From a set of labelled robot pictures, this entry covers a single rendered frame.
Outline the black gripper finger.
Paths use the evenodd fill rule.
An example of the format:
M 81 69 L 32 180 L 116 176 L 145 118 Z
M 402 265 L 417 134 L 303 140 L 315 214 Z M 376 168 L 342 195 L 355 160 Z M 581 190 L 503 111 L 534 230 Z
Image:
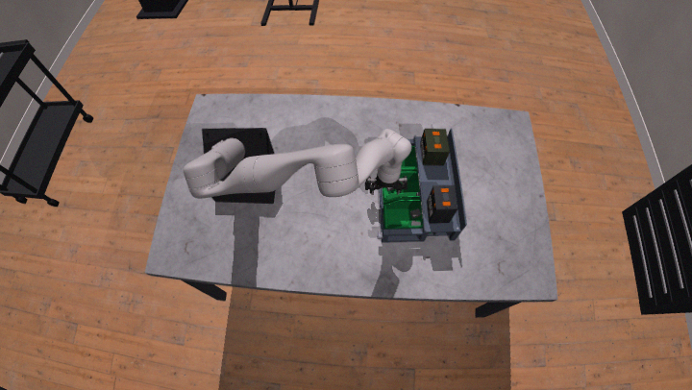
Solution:
M 399 181 L 400 181 L 401 183 L 398 183 L 398 184 L 392 186 L 392 188 L 397 189 L 397 195 L 399 195 L 399 193 L 401 193 L 402 189 L 404 189 L 404 190 L 407 190 L 407 189 L 408 189 L 408 178 L 407 178 L 407 176 L 404 176 L 402 179 L 399 179 Z
M 375 184 L 375 181 L 376 181 L 376 180 L 377 180 L 377 179 L 371 179 L 371 177 L 369 176 L 369 178 L 368 178 L 368 179 L 366 180 L 366 182 L 365 182 L 365 190 L 370 189 L 370 194 L 372 194 L 372 195 L 374 195 L 374 190 L 375 190 L 375 189 L 378 190 L 378 189 L 380 189 L 380 188 L 382 188 L 382 187 L 385 187 L 385 186 L 382 186 L 382 185 L 379 185 L 379 186 L 378 186 L 377 184 Z

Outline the green bin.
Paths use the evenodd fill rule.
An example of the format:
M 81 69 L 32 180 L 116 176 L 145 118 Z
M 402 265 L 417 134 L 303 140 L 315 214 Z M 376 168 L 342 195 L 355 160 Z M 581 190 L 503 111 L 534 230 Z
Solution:
M 387 188 L 383 187 L 383 203 L 385 205 L 398 200 L 421 200 L 420 196 L 416 196 L 416 193 L 420 192 L 418 172 L 401 172 L 400 179 L 403 176 L 408 178 L 408 189 L 403 189 L 399 195 L 397 195 L 397 189 L 387 191 Z
M 421 215 L 412 219 L 410 212 L 418 208 Z M 383 209 L 383 227 L 385 230 L 387 226 L 388 229 L 423 228 L 423 226 L 412 226 L 412 221 L 421 222 L 423 225 L 421 200 L 398 200 L 385 205 Z
M 418 171 L 417 170 L 415 146 L 411 146 L 411 147 L 412 148 L 411 148 L 410 154 L 402 162 L 401 172 Z

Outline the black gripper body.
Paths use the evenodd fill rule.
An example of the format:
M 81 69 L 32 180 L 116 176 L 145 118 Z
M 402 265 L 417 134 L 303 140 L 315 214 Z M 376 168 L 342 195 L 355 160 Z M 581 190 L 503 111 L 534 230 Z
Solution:
M 379 179 L 379 177 L 378 177 L 378 172 L 377 172 L 377 177 L 376 177 L 375 179 L 377 179 L 377 180 L 375 181 L 375 184 L 377 184 L 377 185 L 382 185 L 382 186 L 385 186 L 385 187 L 392 187 L 392 186 L 394 186 L 395 184 L 398 184 L 398 183 L 400 182 L 399 179 L 398 179 L 395 183 L 384 183 L 384 182 L 382 182 L 382 181 Z

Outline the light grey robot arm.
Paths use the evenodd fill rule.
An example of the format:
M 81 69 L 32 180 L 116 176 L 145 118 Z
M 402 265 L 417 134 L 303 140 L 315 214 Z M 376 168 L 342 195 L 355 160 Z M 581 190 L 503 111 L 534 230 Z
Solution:
M 382 182 L 395 183 L 403 160 L 411 152 L 410 142 L 390 129 L 382 130 L 375 140 L 363 145 L 357 156 L 352 146 L 335 144 L 243 159 L 244 145 L 235 138 L 226 140 L 184 167 L 185 180 L 194 198 L 272 192 L 309 163 L 314 165 L 320 193 L 341 197 L 357 190 L 377 168 Z M 221 182 L 233 168 L 230 176 Z

